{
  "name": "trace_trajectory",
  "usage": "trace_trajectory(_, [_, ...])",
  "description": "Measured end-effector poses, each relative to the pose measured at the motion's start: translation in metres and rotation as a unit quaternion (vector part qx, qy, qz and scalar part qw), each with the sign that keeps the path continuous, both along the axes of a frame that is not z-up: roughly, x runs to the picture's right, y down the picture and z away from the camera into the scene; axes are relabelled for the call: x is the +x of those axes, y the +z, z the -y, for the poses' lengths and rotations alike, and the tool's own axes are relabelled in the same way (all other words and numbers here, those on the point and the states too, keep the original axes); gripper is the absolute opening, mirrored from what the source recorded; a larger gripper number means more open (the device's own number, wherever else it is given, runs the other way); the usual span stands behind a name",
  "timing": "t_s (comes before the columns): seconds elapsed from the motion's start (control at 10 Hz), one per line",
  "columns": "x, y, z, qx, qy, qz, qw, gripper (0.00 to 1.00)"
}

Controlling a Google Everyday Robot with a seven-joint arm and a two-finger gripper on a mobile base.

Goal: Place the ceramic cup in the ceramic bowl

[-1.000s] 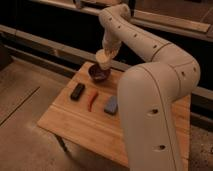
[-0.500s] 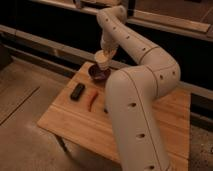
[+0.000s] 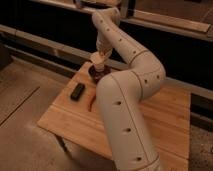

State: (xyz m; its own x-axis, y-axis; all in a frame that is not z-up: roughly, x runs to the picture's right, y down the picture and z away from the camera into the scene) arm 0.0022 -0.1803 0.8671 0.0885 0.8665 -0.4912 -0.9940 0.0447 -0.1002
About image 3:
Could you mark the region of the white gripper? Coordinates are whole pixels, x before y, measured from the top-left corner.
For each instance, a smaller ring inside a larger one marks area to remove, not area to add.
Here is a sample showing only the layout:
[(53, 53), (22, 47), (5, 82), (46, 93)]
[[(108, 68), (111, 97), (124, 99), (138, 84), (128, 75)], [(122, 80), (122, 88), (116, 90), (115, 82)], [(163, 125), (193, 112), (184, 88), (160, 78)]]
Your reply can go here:
[(98, 52), (95, 53), (95, 63), (99, 64), (106, 62), (112, 54), (112, 46), (104, 37), (97, 37), (96, 48)]

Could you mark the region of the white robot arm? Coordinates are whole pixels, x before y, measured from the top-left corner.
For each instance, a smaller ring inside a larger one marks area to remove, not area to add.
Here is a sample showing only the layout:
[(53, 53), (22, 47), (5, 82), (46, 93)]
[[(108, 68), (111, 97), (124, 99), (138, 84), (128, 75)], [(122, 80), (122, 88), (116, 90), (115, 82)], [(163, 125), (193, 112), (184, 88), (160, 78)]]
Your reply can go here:
[(119, 28), (117, 8), (97, 10), (92, 21), (98, 30), (98, 57), (105, 61), (117, 51), (129, 65), (98, 82), (96, 99), (112, 158), (119, 171), (164, 171), (139, 102), (156, 94), (166, 77), (158, 58)]

